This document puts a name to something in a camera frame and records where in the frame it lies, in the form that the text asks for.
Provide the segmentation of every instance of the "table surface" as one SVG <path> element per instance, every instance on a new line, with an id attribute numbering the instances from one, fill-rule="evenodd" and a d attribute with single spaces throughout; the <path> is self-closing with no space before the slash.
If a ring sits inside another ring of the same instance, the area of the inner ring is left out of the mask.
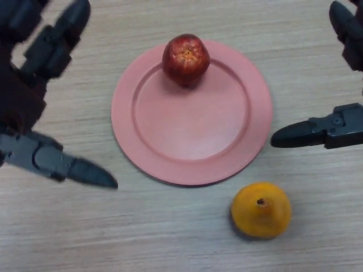
<path id="1" fill-rule="evenodd" d="M 360 102 L 362 75 L 341 57 L 328 18 L 331 1 L 90 2 L 92 17 L 73 63 L 49 85 L 48 106 L 35 129 L 105 166 L 119 190 L 56 184 L 2 167 L 2 272 L 363 271 L 363 146 L 284 150 L 267 144 L 225 182 L 176 188 L 128 162 L 110 121 L 112 95 L 126 67 L 184 32 L 230 45 L 254 62 L 273 97 L 271 133 Z M 69 3 L 53 1 L 40 27 L 53 24 Z M 15 64 L 28 44 L 16 49 Z M 228 221 L 237 191 L 259 180 L 281 186 L 293 205 L 288 231 L 269 242 L 240 239 Z"/>

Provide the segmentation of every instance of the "red apple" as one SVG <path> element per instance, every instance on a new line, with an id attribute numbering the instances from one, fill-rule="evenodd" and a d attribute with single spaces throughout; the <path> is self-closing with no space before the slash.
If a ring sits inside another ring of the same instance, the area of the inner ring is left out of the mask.
<path id="1" fill-rule="evenodd" d="M 181 86 L 197 82 L 210 65 L 209 53 L 196 35 L 182 34 L 166 45 L 162 59 L 164 73 Z"/>

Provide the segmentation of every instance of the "pink plate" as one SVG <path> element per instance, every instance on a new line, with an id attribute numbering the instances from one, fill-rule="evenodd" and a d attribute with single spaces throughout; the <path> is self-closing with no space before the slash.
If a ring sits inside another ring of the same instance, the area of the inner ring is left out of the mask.
<path id="1" fill-rule="evenodd" d="M 140 169 L 178 185 L 207 185 L 247 166 L 265 145 L 273 107 L 268 86 L 240 52 L 203 40 L 211 64 L 194 90 L 162 71 L 165 44 L 139 56 L 112 100 L 112 126 Z"/>

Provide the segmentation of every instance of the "fruit stem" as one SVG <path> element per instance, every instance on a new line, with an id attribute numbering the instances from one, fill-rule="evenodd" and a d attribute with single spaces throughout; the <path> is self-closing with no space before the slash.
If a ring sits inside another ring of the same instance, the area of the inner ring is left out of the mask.
<path id="1" fill-rule="evenodd" d="M 264 198 L 259 198 L 259 199 L 257 199 L 257 205 L 259 205 L 259 206 L 265 206 L 267 203 L 266 203 L 266 199 L 264 199 Z"/>

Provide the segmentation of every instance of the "plastic fruit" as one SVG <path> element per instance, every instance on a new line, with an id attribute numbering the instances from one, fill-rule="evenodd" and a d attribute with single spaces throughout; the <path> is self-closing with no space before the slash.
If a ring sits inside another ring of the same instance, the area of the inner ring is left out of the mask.
<path id="1" fill-rule="evenodd" d="M 210 55 L 196 35 L 182 34 L 166 46 L 162 58 L 163 71 L 181 86 L 196 83 L 210 65 Z"/>
<path id="2" fill-rule="evenodd" d="M 242 188 L 231 206 L 231 215 L 242 233 L 271 239 L 286 231 L 292 217 L 285 192 L 270 182 L 257 182 Z"/>

